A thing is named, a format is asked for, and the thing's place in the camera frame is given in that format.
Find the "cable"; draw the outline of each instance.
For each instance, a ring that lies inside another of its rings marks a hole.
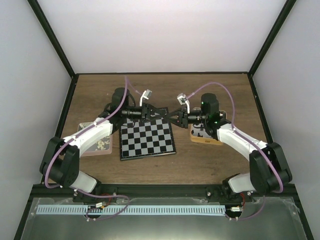
[[[98,121],[96,123],[96,125],[98,126],[99,124],[102,124],[103,122],[107,121],[109,118],[111,118],[112,116],[114,116],[122,107],[122,105],[125,102],[126,96],[127,96],[127,91],[128,91],[128,78],[125,76],[124,77],[124,81],[125,81],[125,86],[124,86],[124,93],[123,93],[123,97],[122,100],[119,104],[119,106],[115,109],[114,112],[112,112],[109,116],[107,116],[106,118]],[[91,126],[88,126],[87,128],[85,128],[83,131],[79,132],[77,135],[75,135],[75,138],[78,138],[79,136],[81,136],[82,134],[86,133],[87,131],[89,131],[92,128],[95,128],[96,126],[94,124],[92,124]],[[59,187],[59,184],[54,184],[54,185],[49,185],[48,180],[49,180],[49,174],[51,171],[51,168],[53,166],[53,164],[55,163],[56,159],[58,158],[59,154],[72,142],[74,141],[73,138],[71,138],[69,141],[67,141],[65,144],[62,145],[62,147],[59,148],[59,150],[54,154],[52,160],[50,161],[48,168],[45,172],[45,176],[44,176],[44,184],[48,189],[53,189],[56,187]]]
[[[227,214],[225,214],[225,216],[228,218],[228,219],[234,219],[236,221],[242,221],[242,220],[249,220],[249,219],[252,219],[254,218],[255,216],[257,216],[259,213],[262,212],[262,210],[265,208],[265,205],[266,205],[266,196],[263,196],[263,202],[262,202],[262,206],[260,207],[260,209],[255,212],[254,214],[250,215],[250,216],[246,216],[246,217],[242,217],[242,218],[232,218],[232,217],[229,217]]]
[[[134,86],[132,86],[130,80],[128,79],[128,84],[129,86],[133,89],[133,91],[135,91],[137,94],[139,94],[140,96],[142,95],[141,92],[139,92],[137,89],[134,88]]]
[[[134,107],[135,107],[135,106],[136,106],[136,100],[134,99],[134,96],[132,96],[131,93],[129,93],[129,98],[131,98],[132,103],[133,103],[133,105],[134,105]]]
[[[194,124],[192,124],[193,128],[194,129],[203,129],[203,125],[201,124],[200,126],[195,126]]]
[[[243,203],[242,203],[242,210],[245,209],[245,204],[246,204],[246,199],[245,199],[245,195],[241,192],[240,196],[242,197]]]
[[[239,133],[237,130],[236,130],[236,127],[235,127],[235,115],[236,115],[236,108],[235,108],[235,102],[234,102],[234,99],[231,95],[231,93],[229,92],[229,90],[224,86],[222,85],[221,83],[219,82],[215,82],[215,81],[211,81],[211,82],[208,82],[207,84],[199,87],[196,91],[194,91],[193,93],[191,93],[189,96],[186,97],[186,99],[189,99],[191,98],[192,96],[194,96],[197,92],[199,92],[201,89],[205,88],[206,86],[209,86],[211,84],[216,84],[216,85],[219,85],[220,87],[224,88],[224,90],[226,91],[226,93],[229,95],[230,97],[230,100],[231,100],[231,104],[232,104],[232,119],[231,119],[231,127],[234,131],[234,133],[236,135],[238,135],[240,138],[244,139],[245,141],[247,141],[249,144],[251,144],[252,146],[254,146],[258,152],[263,156],[264,160],[266,161],[266,163],[268,164],[268,166],[270,167],[271,171],[273,172],[275,178],[277,179],[278,183],[279,183],[279,190],[276,190],[276,191],[273,191],[274,193],[282,193],[283,190],[284,190],[284,185],[281,181],[281,178],[279,176],[279,174],[277,173],[275,167],[272,165],[271,161],[269,160],[269,158],[267,157],[267,155],[252,141],[250,141],[248,138],[246,138],[245,136],[243,136],[241,133]]]
[[[89,197],[92,197],[92,198],[98,198],[98,199],[111,199],[111,198],[124,198],[124,199],[127,199],[128,202],[126,203],[126,205],[118,212],[116,212],[115,214],[111,215],[111,216],[107,216],[107,217],[104,217],[104,218],[98,218],[94,221],[101,221],[101,220],[106,220],[106,219],[111,219],[111,218],[114,218],[116,216],[118,216],[119,214],[121,214],[124,210],[126,210],[128,207],[129,207],[129,203],[130,203],[130,198],[128,196],[125,196],[125,195],[110,195],[110,196],[104,196],[104,195],[94,195],[94,194],[91,194],[91,193],[88,193],[88,192],[85,192],[85,191],[82,191],[81,189],[78,189],[77,190],[78,192],[82,193],[82,194],[85,194]],[[88,216],[88,214],[95,210],[95,209],[99,209],[99,208],[91,208],[89,209],[86,214],[85,214],[85,217],[87,219],[87,221],[89,221],[90,217]]]

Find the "black frame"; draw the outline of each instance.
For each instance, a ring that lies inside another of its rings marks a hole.
[[[268,143],[273,142],[273,138],[268,127],[267,119],[263,111],[263,107],[261,105],[253,76],[256,73],[259,65],[263,61],[268,49],[272,45],[274,39],[276,38],[279,30],[281,29],[283,23],[285,22],[287,16],[289,15],[291,9],[293,8],[296,0],[287,0],[279,13],[272,29],[270,30],[266,40],[264,41],[261,50],[259,51],[255,61],[253,62],[252,67],[249,72],[127,72],[127,73],[75,73],[67,56],[65,55],[55,33],[53,32],[44,12],[41,9],[37,0],[28,0],[32,10],[34,11],[36,17],[38,18],[41,26],[43,27],[45,33],[47,34],[49,40],[51,41],[54,49],[56,50],[61,62],[63,63],[65,69],[67,70],[71,82],[69,86],[69,90],[66,96],[66,100],[64,102],[64,106],[61,112],[61,116],[58,122],[58,126],[55,132],[56,137],[61,137],[63,128],[67,119],[68,111],[71,105],[71,101],[76,89],[77,81],[79,79],[79,75],[82,74],[107,74],[107,75],[125,75],[125,74],[247,74],[249,84],[251,86],[251,90],[255,99],[256,107],[260,116],[260,120],[262,123],[262,127],[264,130],[264,134],[266,136],[266,140]],[[214,189],[220,189],[222,185],[220,184],[202,184],[202,185],[149,185],[149,184],[102,184],[103,188],[109,192],[116,191],[118,194],[127,195],[130,198],[136,197],[182,197],[189,196],[193,198],[206,198],[213,202],[220,202],[221,204],[227,205],[232,203],[232,201],[221,199],[220,196],[211,196],[208,197],[207,192],[213,191]],[[35,184],[32,187],[29,199],[27,201],[25,210],[23,212],[20,224],[18,226],[16,235],[14,237],[15,240],[21,239],[24,226],[28,217],[28,213],[34,198],[73,198],[73,190],[72,189],[63,189],[63,188],[54,188],[47,189],[43,184]],[[261,197],[257,193],[253,193],[252,197]],[[271,193],[268,194],[267,197],[292,197],[295,205],[300,209],[299,217],[303,224],[303,228],[307,239],[313,240],[314,237],[310,230],[305,212],[303,210],[302,204],[300,202],[296,187],[294,184],[289,184],[285,187],[285,190],[281,194]]]

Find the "wooden surface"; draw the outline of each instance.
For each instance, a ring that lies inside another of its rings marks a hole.
[[[180,107],[177,95],[191,94],[214,81],[224,84],[235,102],[235,125],[245,133],[266,140],[247,75],[245,74],[159,74],[128,75],[140,92],[152,90],[148,101],[169,111]],[[124,86],[121,75],[80,75],[62,136],[77,131],[78,124],[91,122],[111,101],[114,90]],[[130,89],[136,102],[139,96]],[[190,99],[191,108],[200,106],[203,93],[214,93],[231,119],[230,99],[223,88],[210,85]],[[112,154],[80,159],[80,170],[103,183],[125,184],[220,184],[225,178],[249,171],[248,161],[227,145],[216,146],[190,140],[190,129],[172,125],[177,154],[120,161],[119,132],[113,134]]]

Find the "purple cable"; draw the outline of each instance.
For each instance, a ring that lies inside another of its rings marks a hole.
[[[264,160],[266,161],[266,163],[269,165],[271,171],[273,172],[275,178],[277,179],[278,183],[279,183],[279,190],[278,191],[274,191],[275,193],[282,193],[283,190],[284,190],[284,185],[281,181],[281,178],[279,176],[279,174],[277,173],[275,167],[272,165],[271,161],[269,160],[269,158],[267,157],[267,155],[252,141],[250,141],[248,138],[246,138],[245,136],[243,136],[241,133],[239,133],[237,130],[236,130],[236,127],[235,127],[235,115],[236,115],[236,107],[235,107],[235,102],[234,102],[234,99],[231,95],[231,93],[229,92],[229,90],[224,86],[222,85],[221,83],[219,82],[215,82],[215,81],[211,81],[211,82],[208,82],[207,84],[199,87],[196,91],[194,91],[193,93],[191,93],[189,96],[186,97],[186,99],[189,99],[191,98],[192,96],[194,96],[197,92],[199,92],[201,89],[205,88],[206,86],[209,86],[211,84],[216,84],[216,85],[219,85],[221,86],[222,88],[224,88],[224,90],[226,91],[226,93],[229,95],[230,97],[230,100],[231,100],[231,104],[232,104],[232,119],[231,119],[231,127],[232,129],[234,130],[234,133],[237,134],[240,138],[244,139],[245,141],[247,141],[249,144],[251,144],[252,146],[254,146],[258,152],[263,156]]]
[[[124,198],[124,199],[127,199],[128,200],[128,203],[120,210],[118,211],[117,213],[111,215],[111,216],[107,216],[107,217],[104,217],[104,218],[96,218],[95,220],[96,221],[101,221],[101,220],[106,220],[106,219],[111,219],[111,218],[114,218],[116,216],[118,216],[119,214],[121,214],[124,210],[127,209],[127,207],[129,207],[129,202],[130,202],[130,198],[128,196],[125,196],[125,195],[110,195],[110,196],[100,196],[100,195],[93,195],[91,193],[88,193],[88,192],[85,192],[85,191],[82,191],[80,189],[77,190],[78,192],[82,193],[82,194],[85,194],[89,197],[92,197],[92,198],[99,198],[99,199],[112,199],[112,198]],[[90,219],[88,214],[93,211],[93,210],[96,210],[96,209],[99,209],[99,208],[91,208],[89,209],[86,214],[85,214],[85,217],[86,219]]]
[[[263,196],[263,202],[262,202],[262,206],[260,207],[260,209],[259,209],[256,213],[254,213],[254,214],[252,214],[252,215],[250,215],[250,216],[238,218],[238,221],[249,220],[249,219],[254,218],[254,217],[257,216],[259,213],[262,212],[262,210],[264,209],[265,205],[266,205],[266,196]]]
[[[132,86],[130,80],[128,79],[128,84],[129,86],[133,89],[133,91],[135,91],[137,94],[139,94],[140,96],[142,95],[141,92],[139,92],[137,89],[134,88],[134,86]]]
[[[99,125],[99,124],[107,121],[112,116],[114,116],[119,111],[119,109],[122,107],[122,105],[124,104],[125,99],[126,99],[126,95],[127,95],[127,91],[128,91],[128,78],[127,78],[127,76],[124,77],[124,80],[125,80],[124,93],[123,93],[123,98],[122,98],[119,106],[109,116],[107,116],[106,118],[98,121],[96,123],[96,125]],[[87,131],[89,131],[90,129],[92,129],[94,127],[95,127],[95,125],[91,125],[91,126],[85,128],[83,131],[81,131],[77,135],[75,135],[75,138],[78,138],[79,136],[81,136],[82,134],[86,133]],[[73,141],[74,141],[74,139],[72,138],[69,141],[67,141],[65,144],[63,144],[62,147],[55,153],[55,155],[53,156],[52,160],[50,161],[50,163],[48,165],[48,168],[46,170],[45,176],[44,176],[44,184],[48,189],[53,189],[53,188],[59,187],[59,184],[49,185],[49,183],[48,183],[49,173],[50,173],[51,168],[52,168],[53,164],[55,163],[57,157],[59,156],[59,154],[68,146],[68,144],[70,144]]]

